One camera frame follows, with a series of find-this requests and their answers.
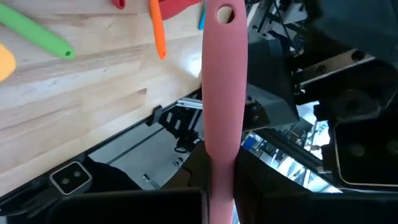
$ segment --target wooden surface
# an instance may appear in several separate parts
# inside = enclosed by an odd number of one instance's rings
[[[7,0],[62,36],[76,59],[56,58],[0,25],[17,70],[0,83],[0,196],[200,86],[201,4],[164,22],[158,57],[146,0]]]

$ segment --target pink spatula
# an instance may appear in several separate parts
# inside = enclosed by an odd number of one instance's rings
[[[234,19],[222,24],[218,9]],[[242,0],[209,0],[203,34],[202,92],[206,151],[211,158],[210,223],[230,224],[234,162],[238,154],[248,67],[248,31]]]

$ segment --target green spatula handle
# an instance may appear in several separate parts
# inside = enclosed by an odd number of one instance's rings
[[[0,22],[60,58],[67,60],[75,58],[74,49],[61,37],[2,3],[0,3]]]

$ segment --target red utensil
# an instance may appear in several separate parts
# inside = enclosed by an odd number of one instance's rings
[[[126,0],[112,0],[112,3],[118,9],[124,9],[124,7],[126,6]]]
[[[187,7],[199,2],[202,2],[202,0],[159,0],[162,19],[170,19]]]

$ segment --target yellow sponge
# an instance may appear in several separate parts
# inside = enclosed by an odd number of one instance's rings
[[[16,68],[14,55],[0,43],[0,82],[5,80]]]

